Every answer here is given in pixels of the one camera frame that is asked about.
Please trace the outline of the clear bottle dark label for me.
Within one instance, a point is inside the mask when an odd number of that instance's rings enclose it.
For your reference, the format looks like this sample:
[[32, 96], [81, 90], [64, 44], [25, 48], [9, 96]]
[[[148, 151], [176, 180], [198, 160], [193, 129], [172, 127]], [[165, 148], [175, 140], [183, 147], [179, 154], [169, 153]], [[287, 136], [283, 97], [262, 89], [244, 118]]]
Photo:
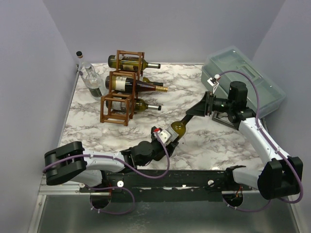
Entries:
[[103, 80], [91, 64], [86, 64], [86, 86], [94, 98], [100, 99], [103, 95]]

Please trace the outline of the clear wine bottle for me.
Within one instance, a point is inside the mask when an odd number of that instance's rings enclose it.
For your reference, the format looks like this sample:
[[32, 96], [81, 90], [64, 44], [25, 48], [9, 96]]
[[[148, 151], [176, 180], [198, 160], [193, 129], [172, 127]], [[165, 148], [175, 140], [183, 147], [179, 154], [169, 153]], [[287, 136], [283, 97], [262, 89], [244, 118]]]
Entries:
[[80, 75], [81, 79], [83, 80], [85, 86], [87, 88], [89, 88], [89, 84], [88, 84], [88, 81], [87, 81], [87, 78], [86, 78], [87, 77], [87, 72], [85, 70], [85, 66], [86, 66], [87, 62], [85, 61], [84, 56], [83, 56], [81, 51], [77, 51], [76, 52], [76, 56], [77, 56], [78, 61], [79, 61], [79, 75]]

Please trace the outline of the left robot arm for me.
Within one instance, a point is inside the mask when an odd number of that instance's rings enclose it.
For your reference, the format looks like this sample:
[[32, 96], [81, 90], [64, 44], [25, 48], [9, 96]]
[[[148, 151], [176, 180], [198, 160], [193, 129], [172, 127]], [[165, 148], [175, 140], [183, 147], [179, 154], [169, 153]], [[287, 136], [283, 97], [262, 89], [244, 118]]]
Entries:
[[82, 142], [74, 141], [53, 149], [44, 155], [47, 185], [59, 185], [68, 181], [84, 183], [102, 192], [107, 188], [108, 180], [102, 176], [103, 171], [113, 173], [135, 172], [152, 179], [137, 170], [150, 161], [162, 157], [169, 158], [178, 145], [178, 133], [169, 127], [165, 130], [152, 127], [151, 142], [142, 141], [134, 147], [117, 153], [99, 153], [86, 150]]

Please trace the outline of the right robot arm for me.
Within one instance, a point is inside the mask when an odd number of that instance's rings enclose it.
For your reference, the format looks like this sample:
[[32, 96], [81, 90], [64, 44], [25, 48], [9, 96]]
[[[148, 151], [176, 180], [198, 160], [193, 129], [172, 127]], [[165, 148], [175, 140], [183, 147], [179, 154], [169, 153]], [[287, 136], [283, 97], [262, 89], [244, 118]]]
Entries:
[[244, 135], [259, 155], [264, 169], [249, 170], [235, 166], [226, 170], [224, 186], [235, 190], [241, 184], [257, 189], [266, 200], [280, 199], [302, 194], [301, 179], [303, 163], [299, 157], [291, 157], [263, 128], [256, 113], [246, 106], [248, 89], [246, 84], [233, 81], [226, 99], [206, 92], [203, 98], [186, 111], [189, 116], [210, 115], [213, 111], [227, 113], [234, 128]]

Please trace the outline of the green bottle white label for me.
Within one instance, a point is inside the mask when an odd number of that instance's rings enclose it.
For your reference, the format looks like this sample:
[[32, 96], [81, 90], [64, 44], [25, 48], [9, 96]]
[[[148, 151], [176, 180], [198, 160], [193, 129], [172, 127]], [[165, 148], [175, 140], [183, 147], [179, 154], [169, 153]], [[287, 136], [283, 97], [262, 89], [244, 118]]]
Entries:
[[180, 121], [173, 122], [168, 128], [167, 131], [171, 135], [171, 142], [178, 142], [186, 133], [186, 125], [193, 118], [192, 115], [185, 115]]

